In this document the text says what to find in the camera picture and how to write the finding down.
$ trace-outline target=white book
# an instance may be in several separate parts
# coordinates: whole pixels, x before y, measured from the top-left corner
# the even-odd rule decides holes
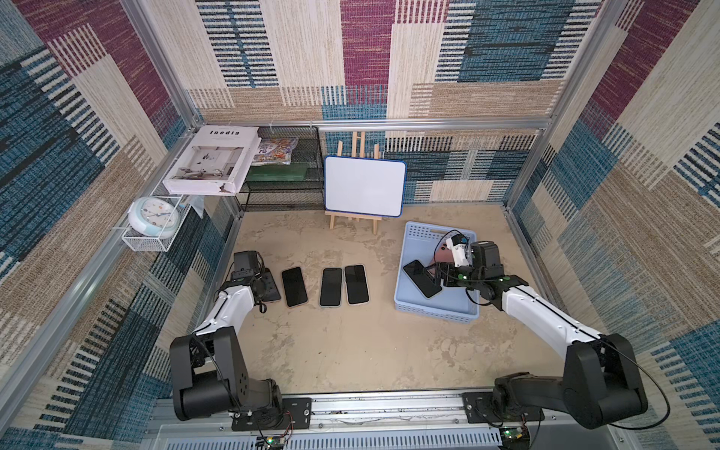
[[[205,125],[163,180],[171,194],[235,195],[258,153],[257,127]]]

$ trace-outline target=black smartphone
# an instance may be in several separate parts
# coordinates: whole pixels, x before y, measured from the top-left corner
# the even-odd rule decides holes
[[[302,279],[300,267],[282,271],[282,287],[285,290],[287,306],[292,308],[307,302],[305,280]]]
[[[328,267],[323,269],[323,280],[320,283],[320,306],[340,306],[343,293],[343,269]]]
[[[413,280],[415,286],[418,287],[420,292],[426,298],[430,298],[443,290],[439,284],[435,284],[435,277],[430,275],[430,272],[423,266],[423,264],[417,259],[409,264],[405,264],[402,270]]]
[[[357,305],[370,301],[370,294],[367,292],[367,278],[365,278],[365,266],[345,266],[345,285],[348,292],[348,303]]]

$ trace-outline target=magazine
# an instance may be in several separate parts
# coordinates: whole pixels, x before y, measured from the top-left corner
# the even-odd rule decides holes
[[[292,151],[297,147],[297,142],[297,138],[265,138],[261,140],[252,165],[290,164]]]

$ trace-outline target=blue plastic basket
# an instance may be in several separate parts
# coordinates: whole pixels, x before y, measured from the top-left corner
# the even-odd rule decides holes
[[[467,299],[464,288],[443,287],[440,293],[428,299],[415,286],[408,274],[402,270],[405,264],[415,259],[424,266],[430,265],[435,246],[440,238],[450,230],[453,228],[428,223],[408,222],[405,224],[400,268],[397,271],[397,284],[395,285],[396,310],[460,323],[470,323],[480,316],[480,307]],[[475,233],[470,230],[461,230],[460,228],[457,230],[466,235],[470,242],[477,239]],[[470,296],[479,302],[477,290],[471,291]]]

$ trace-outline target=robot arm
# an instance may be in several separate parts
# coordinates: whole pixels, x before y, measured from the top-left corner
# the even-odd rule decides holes
[[[461,287],[478,289],[500,311],[520,320],[565,361],[562,377],[528,372],[495,380],[493,404],[500,416],[523,406],[569,413],[593,429],[642,414],[647,398],[630,343],[619,334],[605,336],[540,297],[516,275],[505,275],[498,247],[470,244],[472,266],[448,270]]]
[[[193,333],[197,336],[214,333],[219,328],[234,327],[240,330],[245,317],[255,306],[255,297],[249,286],[226,287],[217,294],[215,305]]]
[[[282,414],[280,389],[272,379],[248,377],[237,337],[253,307],[259,305],[263,311],[268,286],[262,281],[264,273],[258,260],[257,252],[237,253],[235,262],[243,261],[236,264],[238,279],[225,282],[205,320],[170,345],[173,406],[180,420],[224,410],[236,417],[260,413],[276,418]],[[210,361],[215,370],[202,372],[200,368]]]

